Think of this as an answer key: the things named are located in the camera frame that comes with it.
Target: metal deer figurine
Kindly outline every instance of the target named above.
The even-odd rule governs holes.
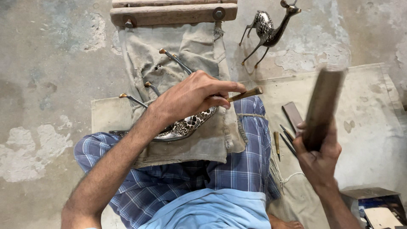
[[[274,47],[277,42],[280,40],[285,28],[287,27],[288,21],[292,16],[295,14],[301,13],[301,9],[295,6],[297,3],[297,0],[295,0],[294,4],[287,4],[285,0],[281,0],[280,4],[282,7],[287,9],[287,12],[285,14],[284,19],[281,22],[281,25],[274,29],[273,28],[273,22],[271,21],[270,15],[265,12],[265,11],[257,11],[256,16],[254,17],[253,23],[251,25],[246,26],[245,32],[243,33],[242,40],[239,43],[239,46],[242,45],[243,37],[245,36],[245,33],[247,29],[249,30],[249,33],[247,33],[247,37],[249,37],[250,31],[252,28],[256,28],[256,33],[258,37],[260,38],[260,43],[257,45],[257,47],[253,50],[253,52],[246,57],[246,59],[243,60],[242,65],[245,65],[245,61],[254,53],[260,46],[265,46],[267,47],[266,52],[264,53],[263,57],[260,59],[260,61],[263,60],[264,56],[266,55],[267,51],[269,48]]]

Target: concrete floor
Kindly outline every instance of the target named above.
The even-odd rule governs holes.
[[[385,62],[407,105],[407,3],[402,0],[299,0],[280,43],[254,70],[265,48],[241,62],[258,43],[244,38],[256,10],[275,25],[278,0],[239,1],[225,22],[233,80],[313,71],[320,63],[357,66]],[[73,145],[91,131],[91,99],[127,88],[110,1],[0,0],[0,225],[58,228],[60,211],[83,173]],[[106,228],[120,228],[104,213]]]

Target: plaid shirt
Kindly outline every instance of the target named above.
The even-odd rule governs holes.
[[[265,114],[258,96],[236,101],[234,107],[236,113]],[[248,143],[243,152],[228,154],[226,164],[201,160],[132,168],[109,202],[125,226],[136,229],[167,203],[203,188],[263,192],[268,199],[279,198],[280,193],[269,171],[271,139],[268,121],[254,116],[239,119]],[[119,140],[116,135],[102,132],[86,135],[75,145],[75,159],[88,173]]]

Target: wooden board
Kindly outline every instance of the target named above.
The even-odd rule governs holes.
[[[222,21],[236,19],[237,4],[234,3],[114,8],[110,10],[110,17],[114,25],[122,27],[125,15],[134,17],[136,26],[215,22],[212,14],[217,7],[225,9]]]
[[[285,104],[284,106],[281,107],[281,109],[284,111],[284,114],[287,117],[288,122],[290,123],[294,133],[296,134],[297,132],[301,131],[300,129],[298,129],[297,125],[302,123],[303,120],[294,102],[289,102]]]
[[[307,150],[319,151],[336,110],[347,69],[323,68],[318,75],[306,115],[303,141]]]
[[[175,5],[235,3],[237,0],[113,0],[113,8],[123,7],[164,7]]]
[[[373,207],[365,209],[365,214],[373,229],[395,229],[395,226],[403,226],[393,213],[385,207]]]

